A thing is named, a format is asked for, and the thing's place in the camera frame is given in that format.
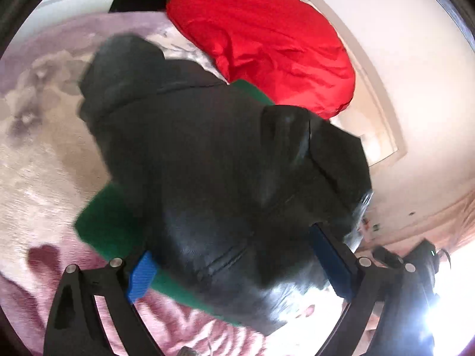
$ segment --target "metal bolt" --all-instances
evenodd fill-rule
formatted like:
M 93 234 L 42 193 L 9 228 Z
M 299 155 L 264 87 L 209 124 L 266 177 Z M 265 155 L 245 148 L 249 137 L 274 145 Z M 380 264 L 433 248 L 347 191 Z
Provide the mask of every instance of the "metal bolt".
M 358 259 L 358 262 L 361 266 L 364 266 L 365 268 L 369 268 L 372 264 L 371 260 L 368 257 L 360 257 Z
M 118 268 L 119 266 L 122 265 L 122 258 L 119 258 L 119 257 L 112 258 L 111 261 L 110 261 L 110 265 L 113 268 Z
M 66 266 L 66 273 L 74 273 L 77 270 L 77 265 L 73 263 L 71 265 Z
M 416 271 L 416 267 L 411 264 L 411 263 L 407 263 L 404 265 L 404 268 L 409 272 L 409 273 L 414 273 Z

